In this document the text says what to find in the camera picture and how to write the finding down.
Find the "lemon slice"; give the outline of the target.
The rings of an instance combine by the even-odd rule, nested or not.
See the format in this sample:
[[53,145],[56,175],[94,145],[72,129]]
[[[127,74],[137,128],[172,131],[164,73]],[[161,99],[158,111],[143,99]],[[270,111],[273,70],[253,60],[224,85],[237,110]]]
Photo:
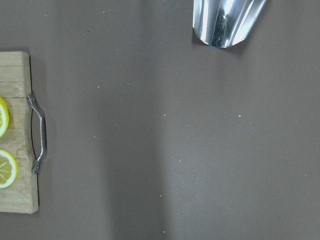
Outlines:
[[10,116],[9,109],[6,101],[1,97],[0,98],[0,137],[2,137],[9,126]]
[[18,164],[14,156],[4,150],[0,150],[0,188],[11,186],[18,176]]

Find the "bamboo cutting board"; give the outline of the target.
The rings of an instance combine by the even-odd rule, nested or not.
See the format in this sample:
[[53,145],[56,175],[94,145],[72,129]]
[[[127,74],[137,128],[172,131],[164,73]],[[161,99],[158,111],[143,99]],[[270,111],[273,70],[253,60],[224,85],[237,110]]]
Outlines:
[[29,54],[2,51],[0,96],[8,107],[9,125],[0,138],[0,147],[14,156],[18,174],[13,184],[0,190],[1,212],[33,214],[39,208],[37,175],[32,173],[36,159],[31,131],[32,108],[27,103],[31,93]]

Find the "shiny metal scoop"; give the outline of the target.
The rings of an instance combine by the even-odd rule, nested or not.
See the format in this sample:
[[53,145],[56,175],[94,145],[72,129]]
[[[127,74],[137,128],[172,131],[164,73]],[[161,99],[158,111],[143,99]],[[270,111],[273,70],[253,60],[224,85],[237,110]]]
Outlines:
[[192,28],[205,45],[224,49],[244,41],[265,0],[195,0]]

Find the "upper lemon slice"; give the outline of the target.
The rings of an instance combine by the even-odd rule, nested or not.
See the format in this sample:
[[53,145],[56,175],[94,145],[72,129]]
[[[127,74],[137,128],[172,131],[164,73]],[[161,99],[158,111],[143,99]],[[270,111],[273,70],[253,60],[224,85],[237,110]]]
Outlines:
[[9,109],[6,101],[1,97],[0,98],[0,137],[2,137],[9,126],[10,116]]

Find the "lower lemon slice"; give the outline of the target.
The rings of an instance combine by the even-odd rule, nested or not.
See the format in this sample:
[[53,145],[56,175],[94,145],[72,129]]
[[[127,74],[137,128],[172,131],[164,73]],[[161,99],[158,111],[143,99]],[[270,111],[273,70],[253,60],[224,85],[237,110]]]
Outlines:
[[18,164],[14,156],[4,150],[0,150],[0,188],[11,186],[18,176]]

